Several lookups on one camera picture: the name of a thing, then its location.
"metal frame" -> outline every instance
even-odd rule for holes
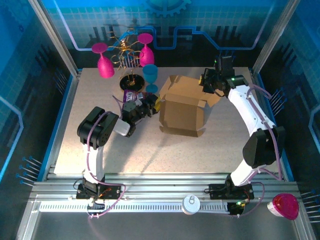
[[[254,74],[259,73],[261,70],[299,1],[300,0],[290,0],[283,10],[281,17],[254,65]],[[35,182],[32,188],[17,233],[16,239],[18,240],[32,239],[34,229],[39,220],[39,212],[66,212],[67,210],[71,211],[74,206],[79,206],[79,209],[73,209],[73,212],[74,210],[76,212],[84,212],[84,210],[86,211],[86,207],[83,206],[86,206],[87,204],[85,201],[75,199],[76,191],[73,189],[73,184],[75,178],[82,177],[81,175],[54,175],[50,171],[52,167],[54,168],[51,164],[54,164],[57,159],[59,146],[61,145],[64,129],[66,128],[67,119],[71,111],[72,102],[77,89],[78,79],[76,77],[78,77],[78,70],[60,35],[50,21],[48,13],[44,10],[44,7],[39,4],[37,0],[29,0],[29,2],[69,71],[76,80],[73,82],[73,85],[67,94],[67,100],[62,112],[58,131],[54,137],[52,145],[53,151],[50,153],[48,159],[49,164],[47,164],[46,168],[48,178],[46,178],[47,174],[45,174],[45,177],[42,179],[44,182]],[[119,202],[120,206],[126,208],[126,210],[121,209],[124,212],[127,212],[127,207],[132,205],[150,206],[150,204],[152,204],[155,206],[164,204],[171,208],[171,206],[179,205],[182,199],[188,194],[196,195],[200,199],[201,204],[206,206],[203,207],[202,210],[206,211],[207,208],[209,209],[210,206],[216,205],[218,202],[221,203],[221,201],[210,200],[209,196],[203,193],[203,190],[208,187],[208,184],[224,184],[226,177],[226,174],[108,174],[105,176],[105,179],[110,183],[123,183],[127,186],[127,191],[124,194],[123,199]],[[273,197],[283,192],[295,195],[300,204],[299,217],[294,221],[298,237],[301,240],[316,239],[302,203],[298,186],[295,182],[275,181],[271,176],[263,173],[257,175],[254,180],[260,181],[265,185],[265,196],[262,200],[264,203],[271,201]],[[254,203],[259,200],[259,195],[262,193],[262,187],[260,185],[254,185],[253,190],[256,198],[251,202]],[[135,211],[140,212],[141,209],[136,207],[133,209],[133,212]]]

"metal post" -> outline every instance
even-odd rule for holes
[[[61,56],[68,70],[70,71],[71,75],[73,77],[77,77],[78,68],[73,58],[71,57],[65,43],[63,42],[60,34],[56,30],[56,27],[52,23],[47,11],[45,10],[45,7],[41,3],[41,1],[38,1],[38,0],[28,0],[28,1],[32,6],[33,10],[35,11],[35,14],[39,18],[40,22],[42,23],[45,31],[48,33],[49,38],[51,39],[57,51],[59,52],[59,55]]]
[[[276,43],[278,42],[279,38],[284,32],[289,20],[294,14],[299,2],[300,0],[290,0],[283,9],[277,23],[274,25],[274,28],[272,29],[269,38],[267,39],[258,58],[255,61],[255,64],[253,65],[253,76],[257,76],[260,73],[270,53],[272,52]]]

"gear graphic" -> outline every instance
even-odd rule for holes
[[[166,18],[168,15],[173,17],[174,14],[180,14],[180,10],[185,10],[190,3],[191,0],[145,0],[142,5],[151,14]]]
[[[20,24],[23,24],[24,21],[26,21],[30,15],[31,7],[28,0],[17,0],[14,1],[14,3],[11,0],[4,0],[2,2],[2,5],[7,7],[11,15]]]

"table surface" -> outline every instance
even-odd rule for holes
[[[251,81],[247,67],[235,67],[236,75]],[[155,84],[159,90],[170,75],[199,79],[205,67],[160,67]],[[142,68],[134,73],[142,74]],[[84,68],[74,97],[65,129],[55,174],[81,174],[85,169],[85,153],[77,136],[77,128],[96,106],[120,113],[117,102],[123,98],[119,77],[124,70],[115,71],[112,78],[101,78],[97,68]],[[233,104],[222,98],[211,109],[200,137],[162,133],[159,115],[145,118],[134,134],[127,138],[113,133],[103,151],[105,173],[230,173],[243,159],[242,149],[249,133]],[[276,172],[276,164],[268,166]]]

